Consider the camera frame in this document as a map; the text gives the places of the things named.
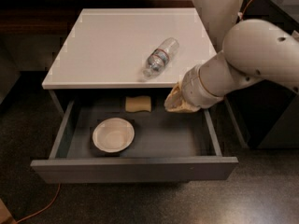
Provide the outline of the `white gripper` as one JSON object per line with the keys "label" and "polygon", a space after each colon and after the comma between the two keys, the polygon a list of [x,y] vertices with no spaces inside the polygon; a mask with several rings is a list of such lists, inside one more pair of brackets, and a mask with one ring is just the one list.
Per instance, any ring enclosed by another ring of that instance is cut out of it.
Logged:
{"label": "white gripper", "polygon": [[200,78],[200,66],[196,65],[189,70],[182,83],[179,82],[170,91],[164,101],[164,108],[167,112],[195,113],[200,108],[210,108],[221,102],[222,97],[209,93]]}

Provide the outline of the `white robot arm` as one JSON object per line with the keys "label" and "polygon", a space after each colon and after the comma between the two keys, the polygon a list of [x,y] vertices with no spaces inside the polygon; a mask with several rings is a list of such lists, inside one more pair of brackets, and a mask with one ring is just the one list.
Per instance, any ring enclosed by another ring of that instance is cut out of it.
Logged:
{"label": "white robot arm", "polygon": [[299,91],[299,42],[268,21],[245,20],[226,34],[217,55],[184,75],[164,107],[168,112],[196,112],[263,80]]}

